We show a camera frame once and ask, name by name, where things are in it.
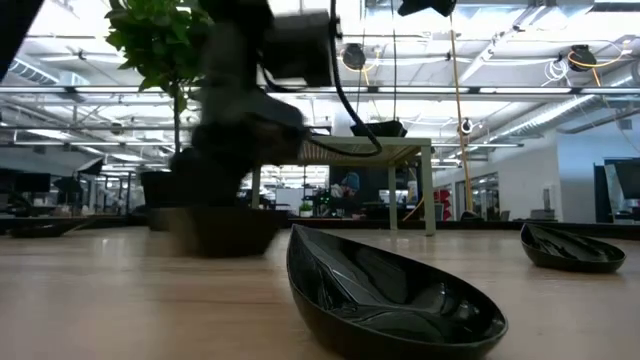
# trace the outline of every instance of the metal frame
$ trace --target metal frame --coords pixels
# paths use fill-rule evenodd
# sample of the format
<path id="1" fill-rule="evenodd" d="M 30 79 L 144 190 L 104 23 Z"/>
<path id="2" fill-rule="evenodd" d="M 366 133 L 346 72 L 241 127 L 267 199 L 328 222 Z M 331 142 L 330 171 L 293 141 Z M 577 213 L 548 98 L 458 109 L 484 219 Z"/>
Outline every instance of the metal frame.
<path id="1" fill-rule="evenodd" d="M 368 147 L 372 147 L 369 139 L 365 137 L 333 137 L 319 136 L 315 138 L 325 145 L 337 147 L 348 151 L 366 152 Z M 398 204 L 396 197 L 396 167 L 404 165 L 408 160 L 413 160 L 416 155 L 421 154 L 422 161 L 422 194 L 424 200 L 425 232 L 427 236 L 436 233 L 435 203 L 433 199 L 433 174 L 431 165 L 431 139 L 424 138 L 385 138 L 379 137 L 383 151 L 380 155 L 370 158 L 354 158 L 337 155 L 329 152 L 317 145 L 305 142 L 297 161 L 291 165 L 341 165 L 359 167 L 384 167 L 389 174 L 389 225 L 391 230 L 398 230 Z M 258 208 L 260 200 L 260 168 L 253 172 L 252 177 L 252 198 L 251 204 Z"/>

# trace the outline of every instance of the hanging cable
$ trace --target hanging cable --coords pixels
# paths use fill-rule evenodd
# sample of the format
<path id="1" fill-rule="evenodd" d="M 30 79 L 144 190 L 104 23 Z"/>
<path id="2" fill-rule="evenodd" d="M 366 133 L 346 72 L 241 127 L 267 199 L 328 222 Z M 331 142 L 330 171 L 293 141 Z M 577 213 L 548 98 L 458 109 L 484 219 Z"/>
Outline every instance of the hanging cable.
<path id="1" fill-rule="evenodd" d="M 341 149 L 336 149 L 332 146 L 325 145 L 322 142 L 314 139 L 313 137 L 309 138 L 309 142 L 322 149 L 325 149 L 327 151 L 331 151 L 343 156 L 360 157 L 360 158 L 372 157 L 372 156 L 379 155 L 382 152 L 382 145 L 380 144 L 376 136 L 371 132 L 371 129 L 369 129 L 364 124 L 362 119 L 360 119 L 360 117 L 358 116 L 358 113 L 353 109 L 353 107 L 349 103 L 349 99 L 347 99 L 347 96 L 345 95 L 344 90 L 342 89 L 342 84 L 340 83 L 340 68 L 338 67 L 338 54 L 336 51 L 336 38 L 339 35 L 336 3 L 337 3 L 337 0 L 331 0 L 330 14 L 329 14 L 331 18 L 331 23 L 332 23 L 329 30 L 329 55 L 331 56 L 333 82 L 335 83 L 336 92 L 338 93 L 338 97 L 340 98 L 342 105 L 344 105 L 345 110 L 347 110 L 347 113 L 349 113 L 353 121 L 355 121 L 356 125 L 362 127 L 363 131 L 367 135 L 367 138 L 371 141 L 371 144 L 375 147 L 375 150 L 367 153 L 354 153 L 354 152 L 344 151 Z"/>
<path id="2" fill-rule="evenodd" d="M 365 10 L 364 15 L 362 16 L 362 22 L 363 22 L 363 26 L 362 26 L 362 54 L 364 55 L 364 41 L 365 41 L 365 36 L 367 33 L 367 11 Z M 342 63 L 344 64 L 344 58 L 342 56 L 340 56 L 340 60 L 342 60 Z M 365 74 L 367 71 L 369 71 L 370 69 L 372 69 L 373 66 L 369 67 L 368 70 L 365 71 Z M 356 113 L 360 112 L 360 85 L 362 84 L 362 70 L 358 71 L 358 95 L 356 95 Z"/>
<path id="3" fill-rule="evenodd" d="M 396 120 L 397 100 L 398 100 L 398 46 L 396 42 L 396 12 L 393 9 L 393 0 L 391 0 L 391 29 L 393 31 L 393 118 Z"/>
<path id="4" fill-rule="evenodd" d="M 451 55 L 453 57 L 453 80 L 456 85 L 456 104 L 458 108 L 458 136 L 460 137 L 460 159 L 464 167 L 464 184 L 467 194 L 467 210 L 473 211 L 473 198 L 471 194 L 471 180 L 469 179 L 469 164 L 467 163 L 467 152 L 465 151 L 464 135 L 462 135 L 462 108 L 460 106 L 460 80 L 458 77 L 458 61 L 456 54 L 456 34 L 453 26 L 453 14 L 449 16 L 451 23 Z"/>
<path id="5" fill-rule="evenodd" d="M 600 81 L 600 76 L 598 76 L 598 72 L 596 71 L 596 69 L 592 69 L 593 71 L 593 77 L 596 80 L 596 84 L 598 84 L 598 87 L 602 87 L 602 82 Z M 609 105 L 609 102 L 607 101 L 607 99 L 605 98 L 604 95 L 602 95 L 602 101 L 604 101 L 605 106 L 609 109 L 613 111 L 613 117 L 615 119 L 614 122 L 617 122 L 617 116 L 615 113 L 615 110 L 611 108 L 611 106 Z M 631 139 L 629 139 L 629 136 L 627 136 L 627 134 L 624 133 L 624 130 L 622 130 L 619 126 L 616 126 L 618 128 L 618 130 L 620 131 L 620 134 L 622 134 L 622 136 L 624 137 L 624 139 L 627 141 L 627 143 L 629 143 L 629 145 L 637 152 L 640 154 L 640 148 L 638 148 L 636 146 L 636 144 L 633 143 L 633 141 L 631 141 Z"/>
<path id="6" fill-rule="evenodd" d="M 606 63 L 602 63 L 602 64 L 595 64 L 595 65 L 592 65 L 592 64 L 585 64 L 585 63 L 582 63 L 582 62 L 579 62 L 579 61 L 577 61 L 577 60 L 572 59 L 572 56 L 573 56 L 574 54 L 575 54 L 575 51 L 571 51 L 571 52 L 569 53 L 569 55 L 567 55 L 567 59 L 568 59 L 571 63 L 576 64 L 576 65 L 578 65 L 578 66 L 585 67 L 585 68 L 597 69 L 597 68 L 602 68 L 602 67 L 609 66 L 609 65 L 613 65 L 613 64 L 617 63 L 617 62 L 618 62 L 618 61 L 620 61 L 620 59 L 622 59 L 622 57 L 626 54 L 626 51 L 624 50 L 624 47 L 623 47 L 623 50 L 622 50 L 622 51 L 620 51 L 620 54 L 618 55 L 618 57 L 617 57 L 617 58 L 615 58 L 615 59 L 613 59 L 613 60 L 611 60 L 611 61 L 607 61 Z"/>

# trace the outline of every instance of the black tray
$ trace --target black tray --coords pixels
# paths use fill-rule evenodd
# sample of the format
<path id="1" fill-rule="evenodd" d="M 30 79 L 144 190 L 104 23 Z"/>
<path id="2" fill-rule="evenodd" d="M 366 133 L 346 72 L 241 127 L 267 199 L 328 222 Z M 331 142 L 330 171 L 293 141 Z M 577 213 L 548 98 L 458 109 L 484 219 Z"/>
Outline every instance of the black tray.
<path id="1" fill-rule="evenodd" d="M 18 239 L 36 239 L 36 238 L 53 238 L 60 237 L 69 231 L 79 230 L 90 223 L 93 220 L 80 219 L 71 220 L 59 224 L 39 224 L 30 225 L 20 228 L 9 230 L 9 235 Z"/>
<path id="2" fill-rule="evenodd" d="M 307 326 L 347 359 L 481 359 L 507 332 L 496 304 L 463 280 L 299 225 L 287 271 Z"/>
<path id="3" fill-rule="evenodd" d="M 520 235 L 524 251 L 539 267 L 607 273 L 618 270 L 626 258 L 613 245 L 566 231 L 524 224 Z"/>
<path id="4" fill-rule="evenodd" d="M 407 130 L 399 121 L 384 121 L 380 123 L 369 123 L 365 125 L 375 136 L 379 137 L 405 137 Z M 360 125 L 351 127 L 354 136 L 367 136 L 367 132 Z"/>

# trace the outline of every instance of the table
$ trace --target table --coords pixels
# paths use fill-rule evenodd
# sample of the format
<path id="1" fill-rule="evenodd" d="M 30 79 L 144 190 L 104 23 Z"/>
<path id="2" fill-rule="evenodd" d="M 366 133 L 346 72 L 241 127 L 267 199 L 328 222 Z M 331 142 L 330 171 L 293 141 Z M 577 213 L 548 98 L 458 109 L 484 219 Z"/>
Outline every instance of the table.
<path id="1" fill-rule="evenodd" d="M 313 139 L 325 145 L 350 152 L 371 152 L 375 149 L 371 141 L 366 137 L 314 136 Z M 389 226 L 391 230 L 397 230 L 396 167 L 404 165 L 416 155 L 421 154 L 422 194 L 432 194 L 431 139 L 379 137 L 378 141 L 382 145 L 382 152 L 369 158 L 342 156 L 306 141 L 302 145 L 298 159 L 289 165 L 386 167 L 389 172 Z M 260 168 L 255 169 L 253 172 L 252 188 L 260 188 Z M 427 236 L 433 236 L 436 233 L 435 203 L 433 196 L 424 196 L 424 198 L 425 231 Z M 253 191 L 251 206 L 257 209 L 259 200 L 259 191 Z"/>
<path id="2" fill-rule="evenodd" d="M 335 230 L 486 293 L 509 320 L 491 360 L 628 360 L 640 343 L 640 242 L 615 274 L 531 265 L 517 231 Z M 300 317 L 289 232 L 264 257 L 170 256 L 170 234 L 83 230 L 0 238 L 0 359 L 339 360 Z"/>

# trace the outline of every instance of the table surface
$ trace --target table surface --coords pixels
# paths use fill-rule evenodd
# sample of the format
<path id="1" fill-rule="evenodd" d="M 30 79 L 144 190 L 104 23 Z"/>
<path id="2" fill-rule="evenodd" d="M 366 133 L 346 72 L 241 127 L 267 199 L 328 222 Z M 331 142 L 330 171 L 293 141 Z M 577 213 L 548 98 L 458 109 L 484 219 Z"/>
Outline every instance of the table surface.
<path id="1" fill-rule="evenodd" d="M 617 274 L 538 269 L 517 232 L 340 230 L 477 286 L 510 329 L 489 360 L 634 359 L 640 242 Z M 1 359 L 337 359 L 292 302 L 288 233 L 261 259 L 172 257 L 166 233 L 86 230 L 0 238 Z"/>
<path id="2" fill-rule="evenodd" d="M 382 153 L 367 158 L 342 156 L 310 142 L 304 142 L 298 160 L 294 161 L 292 165 L 359 167 L 404 165 L 406 161 L 412 160 L 422 151 L 423 147 L 431 147 L 431 139 L 427 138 L 379 137 L 377 139 L 382 145 Z M 367 153 L 375 150 L 371 140 L 366 137 L 314 136 L 314 140 L 340 150 L 355 153 Z"/>

